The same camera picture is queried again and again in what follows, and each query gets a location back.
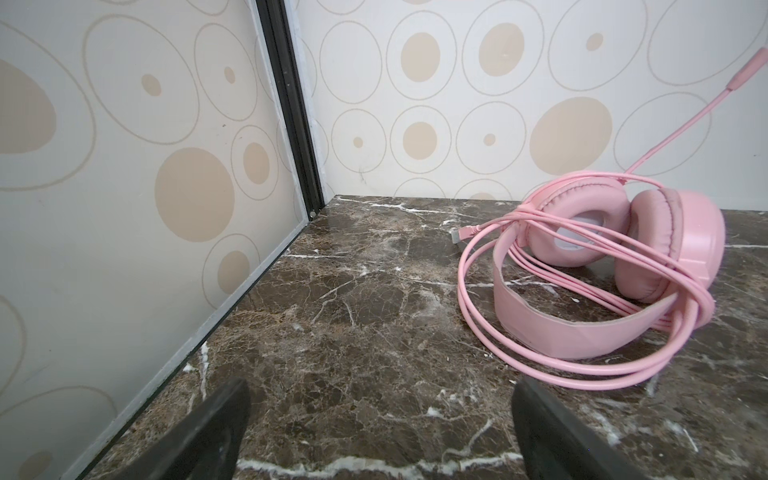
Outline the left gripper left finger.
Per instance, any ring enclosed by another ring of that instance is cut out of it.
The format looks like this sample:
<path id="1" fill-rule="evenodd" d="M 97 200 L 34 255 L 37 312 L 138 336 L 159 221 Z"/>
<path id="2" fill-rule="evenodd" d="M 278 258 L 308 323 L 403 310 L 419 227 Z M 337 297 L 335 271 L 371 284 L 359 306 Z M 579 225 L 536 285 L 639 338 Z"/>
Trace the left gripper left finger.
<path id="1" fill-rule="evenodd" d="M 250 410 L 247 382 L 232 378 L 116 477 L 231 479 Z"/>

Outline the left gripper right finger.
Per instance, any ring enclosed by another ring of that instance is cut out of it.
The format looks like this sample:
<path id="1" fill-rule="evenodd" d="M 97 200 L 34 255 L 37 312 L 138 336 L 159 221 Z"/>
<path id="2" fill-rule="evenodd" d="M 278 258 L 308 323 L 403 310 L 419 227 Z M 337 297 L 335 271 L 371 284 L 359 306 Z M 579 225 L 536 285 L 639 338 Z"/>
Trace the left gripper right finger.
<path id="1" fill-rule="evenodd" d="M 516 440 L 530 479 L 646 477 L 530 377 L 517 381 L 511 412 Z"/>

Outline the left black corner post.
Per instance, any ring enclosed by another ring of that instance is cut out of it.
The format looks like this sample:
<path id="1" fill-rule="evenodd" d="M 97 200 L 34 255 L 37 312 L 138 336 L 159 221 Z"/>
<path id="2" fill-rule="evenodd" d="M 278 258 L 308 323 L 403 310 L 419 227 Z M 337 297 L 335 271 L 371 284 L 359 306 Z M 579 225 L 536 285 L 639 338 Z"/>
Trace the left black corner post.
<path id="1" fill-rule="evenodd" d="M 298 69 L 299 50 L 292 39 L 286 3 L 278 0 L 256 0 L 255 6 L 265 34 L 272 77 L 275 80 L 306 213 L 313 220 L 325 207 L 325 199 Z"/>

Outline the pink headset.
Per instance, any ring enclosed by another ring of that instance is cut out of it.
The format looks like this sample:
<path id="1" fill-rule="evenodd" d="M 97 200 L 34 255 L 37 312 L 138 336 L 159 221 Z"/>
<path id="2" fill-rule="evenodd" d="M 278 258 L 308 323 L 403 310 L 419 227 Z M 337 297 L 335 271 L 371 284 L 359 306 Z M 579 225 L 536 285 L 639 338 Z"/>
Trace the pink headset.
<path id="1" fill-rule="evenodd" d="M 492 354 L 552 385 L 610 391 L 656 376 L 711 321 L 726 223 L 707 196 L 629 167 L 565 174 L 511 212 L 455 229 L 452 239 L 463 245 L 460 311 Z M 611 318 L 546 313 L 512 287 L 507 266 L 592 301 Z"/>

